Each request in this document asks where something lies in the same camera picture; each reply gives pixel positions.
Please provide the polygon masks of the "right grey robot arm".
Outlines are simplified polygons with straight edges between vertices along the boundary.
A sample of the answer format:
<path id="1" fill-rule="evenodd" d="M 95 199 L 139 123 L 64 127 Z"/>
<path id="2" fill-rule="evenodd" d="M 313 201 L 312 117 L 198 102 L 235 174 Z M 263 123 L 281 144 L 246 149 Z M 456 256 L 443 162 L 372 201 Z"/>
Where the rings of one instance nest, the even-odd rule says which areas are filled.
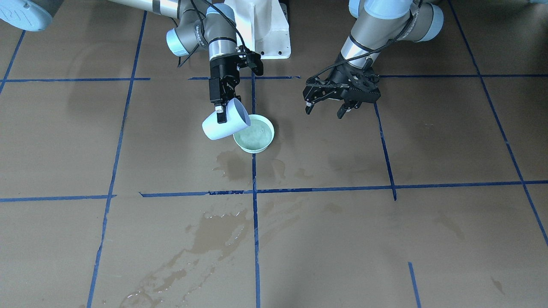
<path id="1" fill-rule="evenodd" d="M 237 43 L 232 8 L 209 0 L 119 0 L 117 3 L 177 19 L 178 26 L 166 34 L 168 48 L 174 55 L 190 57 L 197 51 L 208 51 L 213 78 L 209 83 L 213 120 L 226 123 L 230 101 L 236 98 L 238 68 L 247 63 L 239 55 L 245 47 Z M 21 30 L 39 32 L 50 26 L 62 5 L 62 0 L 3 0 L 1 20 Z"/>

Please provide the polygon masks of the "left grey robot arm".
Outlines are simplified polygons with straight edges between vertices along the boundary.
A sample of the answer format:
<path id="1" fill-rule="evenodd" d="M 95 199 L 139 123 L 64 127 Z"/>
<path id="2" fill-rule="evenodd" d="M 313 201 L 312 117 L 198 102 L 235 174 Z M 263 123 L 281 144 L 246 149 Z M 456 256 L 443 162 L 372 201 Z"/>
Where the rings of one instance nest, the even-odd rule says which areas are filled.
<path id="1" fill-rule="evenodd" d="M 430 41 L 444 25 L 444 13 L 430 0 L 351 0 L 348 8 L 356 21 L 334 64 L 307 79 L 307 114 L 327 99 L 342 101 L 338 118 L 375 104 L 381 97 L 372 68 L 378 55 L 397 41 Z"/>

